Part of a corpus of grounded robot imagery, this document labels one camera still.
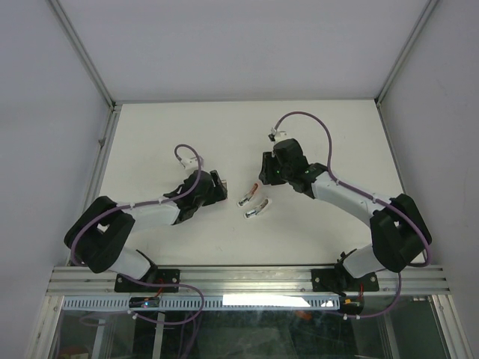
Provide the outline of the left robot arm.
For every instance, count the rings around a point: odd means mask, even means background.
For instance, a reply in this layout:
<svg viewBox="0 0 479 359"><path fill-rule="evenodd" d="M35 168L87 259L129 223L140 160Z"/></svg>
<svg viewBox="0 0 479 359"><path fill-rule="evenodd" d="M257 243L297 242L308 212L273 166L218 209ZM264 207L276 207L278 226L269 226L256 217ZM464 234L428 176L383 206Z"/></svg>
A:
<svg viewBox="0 0 479 359"><path fill-rule="evenodd" d="M113 271L140 290L160 282L158 265L139 250L126 246L134 232L152 227L174 226L191 219L202 207L228 198L226 185L217 171L190 174L178 187L157 200L119 204L110 197L98 197L64 236L76 265L93 273Z"/></svg>

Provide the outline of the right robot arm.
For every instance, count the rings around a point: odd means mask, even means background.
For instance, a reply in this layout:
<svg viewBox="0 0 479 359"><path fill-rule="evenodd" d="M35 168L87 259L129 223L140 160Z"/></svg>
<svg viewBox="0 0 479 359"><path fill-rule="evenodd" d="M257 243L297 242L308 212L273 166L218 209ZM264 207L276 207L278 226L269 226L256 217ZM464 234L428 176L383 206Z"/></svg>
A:
<svg viewBox="0 0 479 359"><path fill-rule="evenodd" d="M259 180L264 185L289 184L307 197L329 203L364 223L371 243L342 254L335 268L335 282L352 289L361 277L376 271L400 273L428 254L432 237L415 201L406 194L379 197L346 184L329 167L310 163L294 138L276 141L263 153Z"/></svg>

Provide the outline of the pink white stapler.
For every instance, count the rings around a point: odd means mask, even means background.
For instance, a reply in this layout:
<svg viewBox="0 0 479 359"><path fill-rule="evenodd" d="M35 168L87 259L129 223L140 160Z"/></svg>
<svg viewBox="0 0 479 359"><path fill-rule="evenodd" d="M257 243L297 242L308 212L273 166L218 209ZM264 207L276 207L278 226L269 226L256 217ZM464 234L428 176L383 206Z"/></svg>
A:
<svg viewBox="0 0 479 359"><path fill-rule="evenodd" d="M244 207L255 199L260 191L260 183L255 182L252 187L238 200L237 206Z"/></svg>

